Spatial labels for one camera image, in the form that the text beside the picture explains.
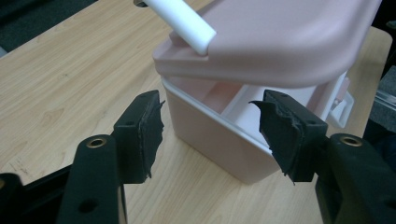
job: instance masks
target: pink plastic box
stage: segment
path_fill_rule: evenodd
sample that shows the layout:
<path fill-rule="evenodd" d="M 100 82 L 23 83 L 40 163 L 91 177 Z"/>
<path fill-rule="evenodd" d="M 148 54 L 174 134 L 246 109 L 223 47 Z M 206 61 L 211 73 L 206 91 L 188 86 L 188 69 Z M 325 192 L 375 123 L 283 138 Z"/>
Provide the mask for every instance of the pink plastic box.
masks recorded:
<path fill-rule="evenodd" d="M 380 2 L 214 0 L 206 56 L 176 33 L 153 53 L 176 135 L 246 183 L 278 170 L 248 102 L 275 89 L 325 120 Z"/>
<path fill-rule="evenodd" d="M 326 119 L 345 74 L 315 87 L 280 89 Z M 251 184 L 279 169 L 259 133 L 264 86 L 163 77 L 175 133 L 241 181 Z"/>

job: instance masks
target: wooden table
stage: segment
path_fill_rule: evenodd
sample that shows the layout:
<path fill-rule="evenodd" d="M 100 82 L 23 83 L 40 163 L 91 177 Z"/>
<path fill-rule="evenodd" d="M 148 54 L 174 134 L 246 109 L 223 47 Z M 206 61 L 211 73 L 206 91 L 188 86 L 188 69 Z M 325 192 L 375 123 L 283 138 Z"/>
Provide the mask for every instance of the wooden table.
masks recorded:
<path fill-rule="evenodd" d="M 149 8 L 100 0 L 1 58 L 0 173 L 30 183 L 69 165 L 86 137 L 111 133 L 137 94 L 158 89 L 165 100 L 151 52 L 169 31 Z M 390 42 L 372 28 L 350 69 L 356 102 L 344 132 L 362 135 Z M 276 172 L 245 185 L 175 137 L 167 104 L 163 123 L 153 178 L 126 186 L 130 223 L 321 222 L 315 183 Z"/>

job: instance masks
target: white plastic tube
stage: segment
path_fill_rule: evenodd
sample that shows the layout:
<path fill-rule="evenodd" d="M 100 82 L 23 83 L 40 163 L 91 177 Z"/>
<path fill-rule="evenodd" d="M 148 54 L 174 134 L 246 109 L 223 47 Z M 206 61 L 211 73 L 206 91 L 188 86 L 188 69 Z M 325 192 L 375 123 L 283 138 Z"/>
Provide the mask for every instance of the white plastic tube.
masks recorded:
<path fill-rule="evenodd" d="M 198 54 L 206 55 L 216 31 L 183 0 L 144 0 Z"/>

